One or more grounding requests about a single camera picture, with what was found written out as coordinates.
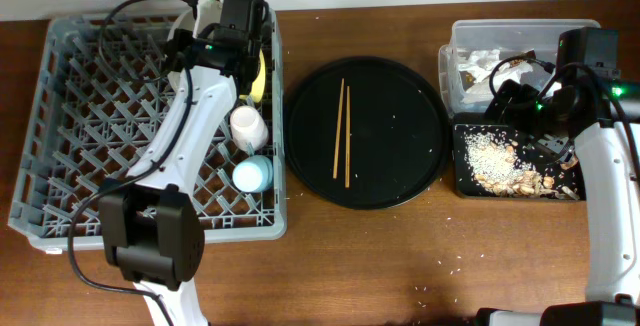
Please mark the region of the yellow bowl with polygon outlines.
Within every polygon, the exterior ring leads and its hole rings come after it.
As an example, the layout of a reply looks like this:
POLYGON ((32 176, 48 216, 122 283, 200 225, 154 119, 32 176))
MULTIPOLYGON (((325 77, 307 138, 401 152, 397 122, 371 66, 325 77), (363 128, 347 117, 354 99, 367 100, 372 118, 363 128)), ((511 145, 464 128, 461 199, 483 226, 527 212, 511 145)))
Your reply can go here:
POLYGON ((259 69, 255 80, 251 85, 251 90, 246 95, 240 95, 243 101, 251 100, 253 103, 260 103, 263 99, 266 88, 266 65, 263 51, 259 53, 259 69))

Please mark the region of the wooden chopstick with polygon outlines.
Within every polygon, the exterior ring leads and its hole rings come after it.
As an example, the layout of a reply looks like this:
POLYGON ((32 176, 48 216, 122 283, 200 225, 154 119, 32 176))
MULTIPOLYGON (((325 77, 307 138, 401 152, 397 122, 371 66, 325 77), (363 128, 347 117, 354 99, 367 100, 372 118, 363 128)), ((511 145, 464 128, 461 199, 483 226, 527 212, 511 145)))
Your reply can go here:
POLYGON ((340 138, 341 138, 341 125, 342 125, 342 115, 343 115, 343 104, 344 104, 344 88, 345 88, 345 80, 341 79, 340 92, 339 92, 339 102, 338 102, 338 112, 337 112, 337 122, 336 122, 336 135, 335 135, 335 145, 334 145, 334 159, 333 159, 333 174, 332 178, 337 179, 338 176, 338 166, 339 166, 339 150, 340 150, 340 138))
POLYGON ((346 131, 345 131, 345 188, 350 188, 351 179, 351 92, 347 86, 346 92, 346 131))

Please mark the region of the pink plastic cup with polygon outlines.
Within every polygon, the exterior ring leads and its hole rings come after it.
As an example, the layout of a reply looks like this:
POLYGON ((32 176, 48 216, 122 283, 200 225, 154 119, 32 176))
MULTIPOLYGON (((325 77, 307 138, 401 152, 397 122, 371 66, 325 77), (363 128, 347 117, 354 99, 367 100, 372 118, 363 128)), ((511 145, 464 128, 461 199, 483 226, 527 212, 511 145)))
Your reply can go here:
POLYGON ((269 132, 261 114, 251 106, 237 107, 230 116, 232 139, 242 151, 258 151, 268 141, 269 132))

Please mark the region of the light blue plastic cup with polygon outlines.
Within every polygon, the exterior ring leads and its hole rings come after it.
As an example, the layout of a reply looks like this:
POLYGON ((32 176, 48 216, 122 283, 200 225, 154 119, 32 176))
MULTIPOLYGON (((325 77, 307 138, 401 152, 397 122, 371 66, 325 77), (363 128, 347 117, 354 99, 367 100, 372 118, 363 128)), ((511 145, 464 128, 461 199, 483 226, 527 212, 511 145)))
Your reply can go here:
POLYGON ((244 193, 264 192, 272 186, 273 164, 270 158, 254 155, 236 165, 232 173, 235 187, 244 193))

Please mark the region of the grey round plate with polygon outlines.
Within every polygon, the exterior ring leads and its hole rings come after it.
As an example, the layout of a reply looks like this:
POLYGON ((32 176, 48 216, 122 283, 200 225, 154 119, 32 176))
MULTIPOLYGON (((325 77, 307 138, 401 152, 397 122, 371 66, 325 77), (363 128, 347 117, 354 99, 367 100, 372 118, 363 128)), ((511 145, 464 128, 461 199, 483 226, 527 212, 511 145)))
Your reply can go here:
POLYGON ((174 92, 179 91, 182 65, 179 52, 187 52, 194 41, 197 20, 192 11, 183 12, 173 23, 165 45, 165 66, 168 82, 174 92))

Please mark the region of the food scraps and rice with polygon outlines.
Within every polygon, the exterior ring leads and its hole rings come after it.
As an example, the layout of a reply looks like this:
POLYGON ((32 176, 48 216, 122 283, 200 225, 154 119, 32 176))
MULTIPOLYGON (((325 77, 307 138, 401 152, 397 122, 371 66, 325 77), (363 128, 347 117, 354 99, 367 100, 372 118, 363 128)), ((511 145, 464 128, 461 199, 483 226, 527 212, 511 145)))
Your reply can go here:
POLYGON ((547 161, 517 141, 516 135, 488 127, 462 133, 456 152, 461 163, 459 191, 468 196, 582 200, 577 160, 547 161))

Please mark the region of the white paper napkin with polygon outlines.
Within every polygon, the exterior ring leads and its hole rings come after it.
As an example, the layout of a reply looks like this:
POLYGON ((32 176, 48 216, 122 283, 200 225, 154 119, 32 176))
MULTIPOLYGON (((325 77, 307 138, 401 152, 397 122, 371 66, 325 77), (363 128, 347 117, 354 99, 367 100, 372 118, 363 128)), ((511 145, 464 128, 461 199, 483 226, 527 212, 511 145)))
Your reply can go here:
MULTIPOLYGON (((461 79, 470 84, 463 92, 463 104, 492 100, 489 76, 500 61, 499 49, 472 51, 468 58, 462 59, 458 65, 458 71, 461 73, 461 79)), ((532 71, 533 67, 525 61, 509 61, 503 64, 494 75, 494 89, 498 91, 501 84, 507 80, 520 82, 523 74, 532 71)))

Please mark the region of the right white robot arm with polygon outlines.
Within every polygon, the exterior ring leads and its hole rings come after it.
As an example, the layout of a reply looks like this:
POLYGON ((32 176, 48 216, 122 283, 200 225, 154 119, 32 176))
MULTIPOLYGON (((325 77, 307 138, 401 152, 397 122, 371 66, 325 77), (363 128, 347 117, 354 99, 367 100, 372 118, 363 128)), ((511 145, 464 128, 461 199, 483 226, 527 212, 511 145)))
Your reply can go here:
POLYGON ((636 325, 639 322, 639 85, 617 68, 618 33, 562 33, 551 82, 537 91, 506 81, 486 118, 530 136, 569 137, 583 175, 590 238, 586 296, 542 313, 482 308, 476 325, 636 325))

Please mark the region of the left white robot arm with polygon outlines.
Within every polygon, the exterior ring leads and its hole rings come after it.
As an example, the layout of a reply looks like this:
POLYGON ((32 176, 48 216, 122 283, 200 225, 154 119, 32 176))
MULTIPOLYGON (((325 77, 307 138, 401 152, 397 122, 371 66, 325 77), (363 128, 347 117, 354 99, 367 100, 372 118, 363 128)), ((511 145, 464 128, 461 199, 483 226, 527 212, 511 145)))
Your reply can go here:
POLYGON ((194 276, 205 232, 193 206, 199 169, 241 96, 264 88, 275 26, 265 0, 184 0, 164 50, 175 91, 153 140, 122 181, 106 179, 97 206, 107 262, 132 282, 157 325, 204 325, 194 276))

